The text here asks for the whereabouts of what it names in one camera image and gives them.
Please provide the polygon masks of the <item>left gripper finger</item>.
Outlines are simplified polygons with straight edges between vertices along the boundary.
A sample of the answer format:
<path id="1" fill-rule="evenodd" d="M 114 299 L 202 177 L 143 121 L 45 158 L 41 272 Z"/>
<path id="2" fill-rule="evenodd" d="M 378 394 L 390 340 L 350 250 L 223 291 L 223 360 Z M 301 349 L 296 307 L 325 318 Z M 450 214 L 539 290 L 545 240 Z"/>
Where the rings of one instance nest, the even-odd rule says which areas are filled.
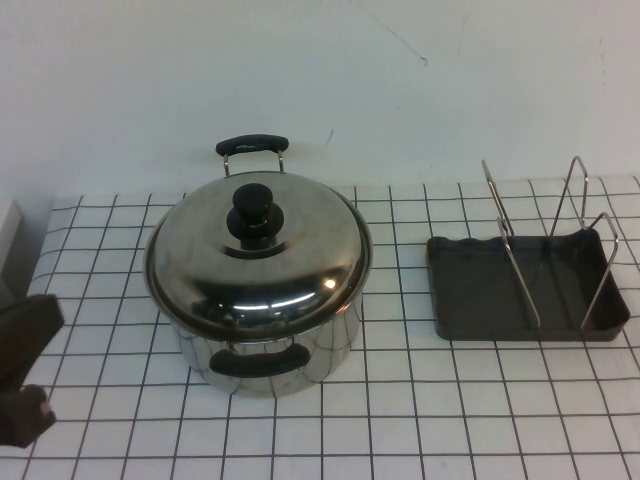
<path id="1" fill-rule="evenodd" d="M 1 445 L 29 446 L 56 422 L 46 391 L 37 385 L 1 393 Z"/>
<path id="2" fill-rule="evenodd" d="M 1 309 L 1 391 L 19 390 L 64 325 L 55 295 L 38 294 Z"/>

